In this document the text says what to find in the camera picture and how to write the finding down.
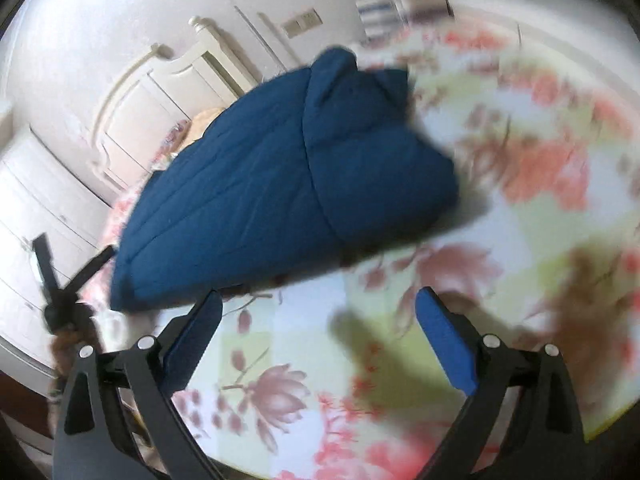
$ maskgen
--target folded clothing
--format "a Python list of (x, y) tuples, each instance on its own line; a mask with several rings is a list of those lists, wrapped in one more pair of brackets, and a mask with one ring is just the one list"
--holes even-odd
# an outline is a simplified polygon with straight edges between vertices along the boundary
[(452, 161), (406, 126), (404, 70), (341, 48), (258, 86), (146, 184), (120, 241), (111, 307), (195, 301), (433, 222)]

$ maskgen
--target electrical outlet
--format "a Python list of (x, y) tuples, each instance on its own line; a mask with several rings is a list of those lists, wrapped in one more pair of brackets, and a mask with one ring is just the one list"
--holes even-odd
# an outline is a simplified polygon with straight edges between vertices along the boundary
[(319, 27), (320, 25), (322, 25), (322, 19), (315, 9), (311, 9), (295, 16), (286, 23), (283, 23), (282, 28), (286, 32), (288, 38), (295, 38), (303, 32), (306, 32), (311, 28)]

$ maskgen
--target metal pin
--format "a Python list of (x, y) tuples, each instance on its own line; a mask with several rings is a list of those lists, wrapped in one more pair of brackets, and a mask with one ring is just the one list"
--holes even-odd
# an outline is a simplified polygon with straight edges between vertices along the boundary
[(87, 357), (89, 357), (91, 354), (94, 353), (94, 347), (86, 345), (83, 346), (80, 351), (78, 352), (78, 355), (82, 358), (82, 359), (86, 359)]
[(497, 335), (487, 334), (482, 338), (484, 346), (487, 348), (498, 348), (500, 346), (500, 338)]
[(557, 357), (560, 355), (560, 349), (551, 343), (545, 345), (545, 352), (551, 357)]
[(141, 350), (149, 350), (153, 345), (156, 344), (156, 338), (151, 335), (145, 335), (138, 339), (138, 348)]

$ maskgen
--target wall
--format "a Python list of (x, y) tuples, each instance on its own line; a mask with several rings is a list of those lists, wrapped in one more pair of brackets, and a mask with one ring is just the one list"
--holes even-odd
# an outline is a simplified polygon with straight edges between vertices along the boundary
[(252, 22), (259, 22), (261, 12), (275, 24), (311, 7), (318, 11), (324, 25), (287, 41), (292, 56), (274, 45), (289, 66), (296, 59), (312, 60), (330, 44), (364, 37), (353, 0), (27, 0), (0, 41), (5, 63), (0, 83), (14, 101), (15, 122), (30, 122), (90, 189), (113, 199), (87, 168), (82, 139), (113, 80), (150, 44), (165, 44), (173, 56), (180, 56), (194, 40), (188, 19), (197, 14), (213, 19), (241, 46), (241, 57), (250, 61), (255, 75), (277, 73), (277, 65), (233, 10), (234, 4)]

